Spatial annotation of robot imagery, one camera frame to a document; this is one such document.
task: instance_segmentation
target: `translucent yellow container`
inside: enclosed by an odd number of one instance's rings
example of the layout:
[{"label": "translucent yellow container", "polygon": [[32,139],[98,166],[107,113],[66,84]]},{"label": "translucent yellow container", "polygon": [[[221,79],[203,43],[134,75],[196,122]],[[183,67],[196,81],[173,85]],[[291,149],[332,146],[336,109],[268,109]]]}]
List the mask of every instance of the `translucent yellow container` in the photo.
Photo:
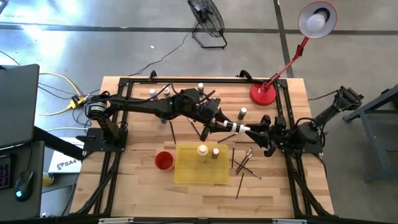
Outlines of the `translucent yellow container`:
[{"label": "translucent yellow container", "polygon": [[[202,144],[177,145],[174,181],[179,184],[228,184],[228,146],[205,144],[209,148],[209,153],[202,162],[197,151],[198,146]],[[211,157],[214,148],[220,150],[217,159]]]}]

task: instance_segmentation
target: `gray metal stand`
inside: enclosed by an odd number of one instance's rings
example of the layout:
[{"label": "gray metal stand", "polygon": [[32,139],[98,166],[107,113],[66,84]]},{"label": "gray metal stand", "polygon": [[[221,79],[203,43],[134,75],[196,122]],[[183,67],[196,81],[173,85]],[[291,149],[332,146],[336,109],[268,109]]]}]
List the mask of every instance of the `gray metal stand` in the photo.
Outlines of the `gray metal stand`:
[{"label": "gray metal stand", "polygon": [[398,110],[377,110],[397,95],[398,85],[343,118],[346,123],[361,118],[371,149],[377,158],[380,170],[365,175],[365,182],[398,177],[398,169],[389,157],[389,152],[398,152]]}]

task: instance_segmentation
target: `yellow cable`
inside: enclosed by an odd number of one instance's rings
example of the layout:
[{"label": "yellow cable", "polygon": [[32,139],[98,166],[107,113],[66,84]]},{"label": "yellow cable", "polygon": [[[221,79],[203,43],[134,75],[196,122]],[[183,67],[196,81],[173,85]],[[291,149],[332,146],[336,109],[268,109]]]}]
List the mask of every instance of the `yellow cable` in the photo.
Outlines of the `yellow cable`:
[{"label": "yellow cable", "polygon": [[[66,79],[66,81],[68,81],[68,82],[72,85],[72,87],[76,90],[77,95],[78,95],[78,96],[81,96],[81,94],[80,94],[79,90],[77,89],[77,87],[75,86],[75,84],[73,84],[73,82],[70,81],[70,79],[69,79],[68,77],[63,76],[63,75],[60,75],[60,74],[57,74],[57,73],[53,73],[53,72],[40,72],[39,75],[56,75],[56,76],[58,76],[58,77],[64,78],[64,79]],[[51,116],[51,115],[56,115],[56,114],[63,113],[63,112],[65,112],[65,111],[69,110],[69,109],[74,108],[73,105],[72,105],[72,102],[73,102],[73,101],[71,101],[71,104],[68,105],[64,110],[61,110],[61,111],[59,111],[59,112],[49,113],[49,114],[39,114],[39,115],[42,115],[42,116]]]},{"label": "yellow cable", "polygon": [[58,76],[58,77],[64,78],[64,79],[66,79],[66,80],[73,86],[73,88],[74,88],[74,89],[76,90],[76,92],[77,92],[77,95],[81,96],[81,94],[80,94],[79,90],[77,90],[75,84],[73,84],[73,82],[70,81],[70,79],[69,79],[68,77],[63,76],[63,75],[60,75],[60,74],[57,74],[57,73],[53,73],[53,72],[40,72],[39,75],[56,75],[56,76]]},{"label": "yellow cable", "polygon": [[13,60],[15,63],[17,63],[20,66],[20,63],[18,63],[15,59],[13,59],[10,55],[4,53],[2,50],[0,50],[1,53],[3,53],[5,56],[9,57],[11,60]]},{"label": "yellow cable", "polygon": [[52,116],[52,115],[56,115],[56,114],[60,114],[60,113],[63,113],[63,112],[65,112],[65,111],[67,111],[67,110],[69,110],[70,109],[70,107],[68,106],[67,108],[65,108],[65,109],[63,109],[63,110],[61,110],[61,111],[58,111],[58,112],[55,112],[55,113],[49,113],[49,114],[39,114],[39,115],[42,115],[42,116]]}]

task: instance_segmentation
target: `red cup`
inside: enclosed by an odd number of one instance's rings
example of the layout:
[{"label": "red cup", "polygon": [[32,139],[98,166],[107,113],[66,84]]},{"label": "red cup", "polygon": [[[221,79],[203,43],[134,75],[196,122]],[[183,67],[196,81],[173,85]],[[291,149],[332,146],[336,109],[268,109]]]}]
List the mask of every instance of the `red cup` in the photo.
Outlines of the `red cup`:
[{"label": "red cup", "polygon": [[174,168],[174,156],[170,152],[162,151],[155,156],[155,165],[160,170],[172,170]]}]

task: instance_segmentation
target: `light bulb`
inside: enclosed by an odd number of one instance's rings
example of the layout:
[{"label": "light bulb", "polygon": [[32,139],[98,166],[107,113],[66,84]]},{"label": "light bulb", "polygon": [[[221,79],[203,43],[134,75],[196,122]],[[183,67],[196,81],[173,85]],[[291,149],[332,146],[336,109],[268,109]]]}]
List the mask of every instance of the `light bulb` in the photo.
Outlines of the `light bulb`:
[{"label": "light bulb", "polygon": [[318,32],[323,28],[323,26],[325,26],[325,16],[322,14],[314,14],[307,20],[307,28],[311,32]]}]

